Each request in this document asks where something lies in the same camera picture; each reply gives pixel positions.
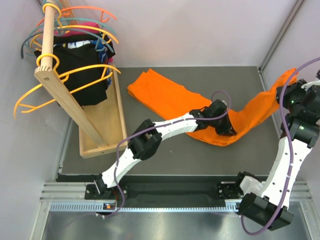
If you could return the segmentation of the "blue hanging garment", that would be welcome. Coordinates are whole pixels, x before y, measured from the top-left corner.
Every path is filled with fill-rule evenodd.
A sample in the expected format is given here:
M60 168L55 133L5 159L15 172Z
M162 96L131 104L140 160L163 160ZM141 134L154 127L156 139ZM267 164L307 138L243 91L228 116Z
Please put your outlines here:
M112 41L109 39L109 37L105 36L104 39L108 42L108 43L112 43ZM107 46L105 46L105 44L98 40L90 40L90 43L95 45L95 49L98 52L98 57L101 61L102 64L109 64L109 53L112 53L109 48ZM110 74L110 70L107 69L106 70L106 74ZM112 79L109 77L106 80L104 80L104 84L106 86L106 88L108 88L110 86L110 84L112 83Z

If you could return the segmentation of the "yellow hanger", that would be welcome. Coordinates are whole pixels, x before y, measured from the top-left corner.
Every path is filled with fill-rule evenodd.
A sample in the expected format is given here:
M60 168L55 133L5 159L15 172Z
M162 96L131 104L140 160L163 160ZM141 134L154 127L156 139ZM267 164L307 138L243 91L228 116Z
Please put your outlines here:
M61 31L62 36L70 31L75 32L83 32L88 35L92 35L98 38L101 42L104 39L96 34L96 32L103 33L103 35L107 35L110 41L114 41L115 43L119 43L118 39L115 37L116 32L109 27L106 22L109 21L110 18L117 20L117 17L113 15L111 12L94 6L70 6L67 8L59 8L63 5L60 0L56 0L55 3L51 3L48 0L44 0L42 3L42 11L46 13L46 8L50 7L53 9L53 29L52 32L55 34L56 32ZM89 9L89 10L97 10L101 12L100 20L93 20L89 18L79 18L79 17L70 17L73 13L73 10L79 9ZM85 21L89 23L98 24L97 27L83 25L83 24L72 24L73 22Z
M61 81L62 84L64 84L65 82L67 82L70 78L70 75L73 75L75 73L79 73L79 72L83 72L86 70L91 70L91 69L96 69L96 68L103 68L103 71L101 73L101 77L91 81L90 83L87 83L85 85L82 85L78 88L75 88L74 90L71 90L69 93L73 94L73 93L77 93L79 91L82 91L88 87L91 87L97 83L100 83L104 80L109 79L111 76L114 76L115 74L111 71L108 75L106 75L107 73L107 69L111 69L114 70L117 74L121 74L122 72L116 67L115 64L113 65L109 65L109 64L91 64L89 66L83 66L83 67L78 67L76 69L73 70L69 70L67 72L64 72L62 74L58 75L58 79ZM13 107L13 118L16 120L17 119L17 110L18 107L24 107L24 108L29 108L29 110L25 110L25 111L21 111L22 114L28 114L31 112L34 112L40 108L43 108L53 102L56 102L57 100L55 98L53 98L52 100L49 100L43 104L40 104L38 106L35 105L29 105L29 104L24 104L22 103L22 101L29 96L31 93L35 92L36 90L43 88L43 85L41 83L39 83L38 85L34 86L33 88L31 88L30 90L28 90L26 93L24 93L15 103L14 107Z

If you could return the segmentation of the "pink hanging garment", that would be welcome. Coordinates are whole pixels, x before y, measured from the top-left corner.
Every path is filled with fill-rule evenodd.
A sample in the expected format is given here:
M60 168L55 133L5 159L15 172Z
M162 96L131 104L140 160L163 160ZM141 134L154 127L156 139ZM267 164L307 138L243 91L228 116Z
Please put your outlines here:
M73 24L64 26L63 30L65 31L61 36L62 37L71 37L76 35L84 35L87 33L99 34L100 27L98 23L95 22L84 22L81 24Z

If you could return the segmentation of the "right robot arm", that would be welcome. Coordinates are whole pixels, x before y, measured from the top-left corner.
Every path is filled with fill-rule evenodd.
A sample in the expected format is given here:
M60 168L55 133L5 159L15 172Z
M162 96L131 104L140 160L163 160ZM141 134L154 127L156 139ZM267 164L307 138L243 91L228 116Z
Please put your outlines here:
M265 182L244 171L233 185L242 198L238 214L274 231L289 225L294 216L288 211L290 194L301 165L320 137L320 75L278 87L276 100L289 112L281 125L278 152Z

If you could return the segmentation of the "orange trousers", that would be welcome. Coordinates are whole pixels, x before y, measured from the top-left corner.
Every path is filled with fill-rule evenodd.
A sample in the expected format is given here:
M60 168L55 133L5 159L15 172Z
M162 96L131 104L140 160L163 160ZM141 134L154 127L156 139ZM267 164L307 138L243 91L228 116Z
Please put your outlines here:
M210 145L225 147L238 141L251 129L263 123L276 112L280 105L276 101L277 88L297 82L291 76L295 68L285 71L268 91L252 98L241 111L229 111L229 118L236 131L235 136L219 136L211 126L204 130L190 132L188 135ZM199 93L187 90L160 75L152 69L143 72L135 82L127 87L128 93L165 120L180 117L191 110L209 106L211 101Z

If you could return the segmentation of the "black hanging garment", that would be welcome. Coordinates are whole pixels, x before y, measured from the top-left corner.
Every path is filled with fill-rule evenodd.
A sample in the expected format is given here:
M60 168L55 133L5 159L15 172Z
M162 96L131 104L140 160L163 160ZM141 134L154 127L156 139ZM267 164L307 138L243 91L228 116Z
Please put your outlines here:
M80 67L104 64L101 63L98 52L95 49L95 45L91 44L90 40L99 39L90 34L54 37L53 54L59 59L59 65L56 69L59 75ZM110 59L116 55L113 43L104 45L108 47L111 52L108 54L110 63ZM103 68L94 68L72 74L64 85L69 91L72 91L99 79L103 70ZM94 106L107 99L107 89L108 87L105 86L105 81L101 81L86 89L73 93L72 96L82 107Z

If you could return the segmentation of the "corner aluminium profile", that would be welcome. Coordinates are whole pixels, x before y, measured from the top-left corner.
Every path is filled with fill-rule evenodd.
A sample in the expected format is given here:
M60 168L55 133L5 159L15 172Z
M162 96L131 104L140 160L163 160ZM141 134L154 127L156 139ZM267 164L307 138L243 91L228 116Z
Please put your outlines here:
M265 57L263 58L262 63L257 68L259 73L262 73L267 67L267 65L269 64L270 60L272 59L273 55L278 49L280 43L282 42L283 38L286 36L292 23L294 22L295 18L298 16L299 12L301 11L305 3L306 3L306 0L294 1L293 7L290 9L289 14L285 18L284 23L281 25L281 28L278 34L276 35L274 41L272 42L269 50L267 51Z

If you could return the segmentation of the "wooden rack base tray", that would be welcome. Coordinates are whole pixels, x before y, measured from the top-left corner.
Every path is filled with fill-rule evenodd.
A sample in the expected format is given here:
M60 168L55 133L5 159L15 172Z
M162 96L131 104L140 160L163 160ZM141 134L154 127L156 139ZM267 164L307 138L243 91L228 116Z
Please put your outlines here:
M116 70L112 70L111 81L111 85L106 90L106 100L96 105L83 107L89 120L105 140L104 145L96 146L90 136L79 129L79 154L84 159L113 153L116 151L118 143L127 138L118 72Z

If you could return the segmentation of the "aluminium frame rail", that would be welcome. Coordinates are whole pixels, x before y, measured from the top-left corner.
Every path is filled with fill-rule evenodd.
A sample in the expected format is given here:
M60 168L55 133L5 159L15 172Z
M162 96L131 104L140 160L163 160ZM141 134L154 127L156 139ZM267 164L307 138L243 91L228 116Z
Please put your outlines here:
M117 213L231 213L237 212L243 197L232 181L212 183L127 183L125 201L98 196L92 182L48 182L44 184L37 218L30 239L42 239L50 212Z

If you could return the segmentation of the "orange hanger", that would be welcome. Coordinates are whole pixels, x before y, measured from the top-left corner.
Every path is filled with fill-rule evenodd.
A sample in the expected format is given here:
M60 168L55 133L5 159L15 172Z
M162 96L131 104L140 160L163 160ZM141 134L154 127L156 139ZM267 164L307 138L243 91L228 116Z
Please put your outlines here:
M117 21L118 18L110 11L95 6L70 6L60 10L60 21L68 24L80 24L82 22L98 22L102 24Z

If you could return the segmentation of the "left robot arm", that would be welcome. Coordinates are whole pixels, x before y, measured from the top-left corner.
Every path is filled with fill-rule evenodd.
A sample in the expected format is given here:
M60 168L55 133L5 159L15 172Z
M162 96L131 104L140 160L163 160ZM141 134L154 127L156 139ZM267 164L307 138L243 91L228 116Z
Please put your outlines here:
M151 158L162 141L209 127L219 136L229 137L237 134L224 101L216 99L209 106L193 109L166 121L143 121L130 137L117 145L115 163L94 180L97 194L102 198L109 198L122 177L136 164Z

